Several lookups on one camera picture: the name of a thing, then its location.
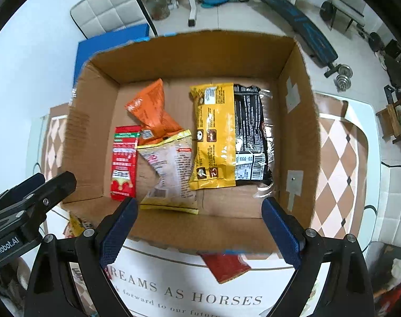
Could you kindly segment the white padded stool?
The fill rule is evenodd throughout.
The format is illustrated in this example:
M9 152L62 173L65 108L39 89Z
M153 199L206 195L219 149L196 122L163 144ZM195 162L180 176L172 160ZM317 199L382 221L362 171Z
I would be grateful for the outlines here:
M70 15L88 39L140 24L148 25L149 36L157 35L142 0L81 0L71 8Z

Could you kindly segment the red ketchup snack packet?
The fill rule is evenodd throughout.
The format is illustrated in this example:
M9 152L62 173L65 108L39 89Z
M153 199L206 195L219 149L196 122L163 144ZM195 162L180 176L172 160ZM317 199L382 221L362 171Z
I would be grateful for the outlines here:
M110 196L114 201L136 196L137 145L141 127L115 128L112 145Z

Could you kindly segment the red snack packet under box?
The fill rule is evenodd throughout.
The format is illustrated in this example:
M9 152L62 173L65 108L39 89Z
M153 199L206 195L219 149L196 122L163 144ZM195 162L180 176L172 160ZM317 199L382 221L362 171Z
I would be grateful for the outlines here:
M239 254L200 254L219 284L227 283L249 272L251 267Z

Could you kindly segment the yellow black noodle packet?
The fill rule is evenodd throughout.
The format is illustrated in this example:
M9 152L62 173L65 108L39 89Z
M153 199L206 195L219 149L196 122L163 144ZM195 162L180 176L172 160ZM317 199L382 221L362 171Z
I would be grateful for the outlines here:
M273 183L261 89L236 83L190 88L196 155L190 189Z

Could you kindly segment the black weight bench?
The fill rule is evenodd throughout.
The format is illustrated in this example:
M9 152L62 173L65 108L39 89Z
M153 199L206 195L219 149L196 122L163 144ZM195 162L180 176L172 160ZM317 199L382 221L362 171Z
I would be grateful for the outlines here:
M260 0L282 16L306 42L318 61L329 70L324 74L326 78L337 72L333 63L338 59L333 46L324 36L316 24L304 12L298 9L289 0Z

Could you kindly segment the yellow snack packet on mat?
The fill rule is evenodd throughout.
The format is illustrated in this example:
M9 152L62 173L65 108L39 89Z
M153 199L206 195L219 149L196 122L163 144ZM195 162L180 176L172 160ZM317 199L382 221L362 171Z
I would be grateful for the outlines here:
M79 237L85 230L93 228L93 225L85 219L80 219L73 213L69 214L69 221L64 229L65 238Z

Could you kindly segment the wooden chair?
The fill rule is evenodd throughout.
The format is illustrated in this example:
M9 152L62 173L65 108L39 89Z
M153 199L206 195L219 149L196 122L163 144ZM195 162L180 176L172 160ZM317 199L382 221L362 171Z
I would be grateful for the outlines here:
M393 144L401 142L401 98L378 111L376 118L381 125L383 138L393 137Z

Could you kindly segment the patterned table mat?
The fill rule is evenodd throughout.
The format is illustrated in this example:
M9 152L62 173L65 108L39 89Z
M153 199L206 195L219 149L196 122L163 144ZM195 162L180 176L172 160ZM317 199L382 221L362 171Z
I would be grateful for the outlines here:
M362 248L373 233L380 152L374 109L316 94L321 169L311 227L325 237L351 233ZM127 240L108 272L135 316L265 316L294 268L278 253L240 255L249 269L219 283L203 259L142 240Z

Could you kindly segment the orange snack packet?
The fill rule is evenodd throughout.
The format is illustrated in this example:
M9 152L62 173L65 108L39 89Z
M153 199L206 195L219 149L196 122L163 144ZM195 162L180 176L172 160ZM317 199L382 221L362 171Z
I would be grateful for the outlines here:
M164 109L163 81L148 85L125 105L141 123L140 144L157 144L183 131Z

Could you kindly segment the yellow white snack packet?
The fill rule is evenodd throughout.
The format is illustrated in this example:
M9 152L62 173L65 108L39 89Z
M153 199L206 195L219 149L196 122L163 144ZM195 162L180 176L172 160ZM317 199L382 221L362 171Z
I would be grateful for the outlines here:
M183 130L157 144L137 148L159 175L159 181L140 203L144 210L172 210L198 214L195 191L190 189L192 133Z

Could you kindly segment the dumbbell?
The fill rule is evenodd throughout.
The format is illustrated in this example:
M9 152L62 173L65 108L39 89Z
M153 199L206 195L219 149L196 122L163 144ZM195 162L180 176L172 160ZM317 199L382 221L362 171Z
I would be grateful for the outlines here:
M351 88L351 78L353 71L350 66L346 64L340 64L337 69L337 76L334 79L334 84L338 92L346 92Z

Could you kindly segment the blue folder board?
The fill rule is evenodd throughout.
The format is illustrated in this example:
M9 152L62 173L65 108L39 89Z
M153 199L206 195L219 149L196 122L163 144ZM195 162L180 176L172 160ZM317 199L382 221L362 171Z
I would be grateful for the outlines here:
M77 55L74 66L75 86L84 64L98 52L109 51L118 46L123 46L130 41L149 38L149 25L139 24L117 31L109 31L98 36L80 41L77 47Z

